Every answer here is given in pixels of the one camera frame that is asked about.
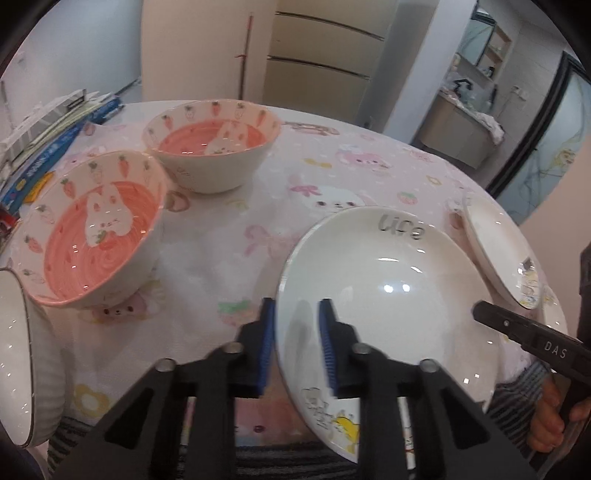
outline screw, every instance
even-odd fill
[[[226,353],[241,353],[244,347],[240,342],[229,342],[223,346],[223,351]]]
[[[171,372],[175,369],[177,363],[170,358],[161,358],[154,366],[159,372]]]
[[[353,345],[353,353],[360,355],[367,355],[370,353],[371,347],[367,343],[356,343]]]
[[[428,374],[433,374],[437,370],[439,370],[439,365],[437,364],[437,362],[435,360],[431,360],[430,358],[422,360],[418,366],[421,367],[421,370]]]

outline ceramic bowl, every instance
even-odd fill
[[[536,309],[541,298],[538,265],[519,227],[493,200],[467,194],[463,207],[470,246],[495,290],[512,305]]]
[[[0,421],[19,447],[44,443],[64,409],[66,377],[45,312],[0,270]]]
[[[181,187],[220,193],[244,184],[281,132],[267,108],[239,100],[203,100],[154,118],[143,139]]]
[[[27,292],[52,307],[112,307],[148,280],[160,251],[166,174],[150,155],[95,157],[31,207],[12,246]]]

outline ceiling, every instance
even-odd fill
[[[507,0],[525,21],[537,25],[557,37],[562,37],[551,19],[530,0]]]

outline finger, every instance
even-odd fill
[[[528,435],[527,444],[532,450],[535,450],[536,452],[548,453],[552,451],[552,445],[546,445],[545,443],[542,443],[532,434]]]
[[[545,445],[556,447],[562,443],[562,433],[549,431],[538,416],[531,420],[530,433]]]
[[[535,409],[535,417],[546,430],[554,434],[561,434],[564,431],[564,422],[554,407],[549,405],[545,398],[542,398]]]
[[[591,413],[591,398],[587,400],[583,400],[580,403],[577,403],[573,409],[570,411],[569,420],[570,421],[579,421],[579,420],[586,420]]]
[[[557,408],[560,405],[560,391],[554,383],[552,376],[546,378],[544,384],[542,385],[542,398],[554,408]]]

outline pink tablecloth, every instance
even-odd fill
[[[108,126],[79,137],[56,173],[107,151],[143,150],[144,125],[179,103],[127,106]],[[273,110],[288,124],[252,181],[211,196],[172,187],[160,260],[152,279],[129,299],[133,313],[126,304],[120,314],[48,310],[67,369],[65,415],[96,423],[157,359],[194,361],[233,339],[240,325],[256,318],[261,299],[275,295],[291,248],[326,215],[356,205],[403,209],[473,256],[453,207],[467,190],[487,194],[458,169],[353,125]],[[249,445],[310,435],[276,365],[265,397],[239,402],[237,425],[239,442]]]

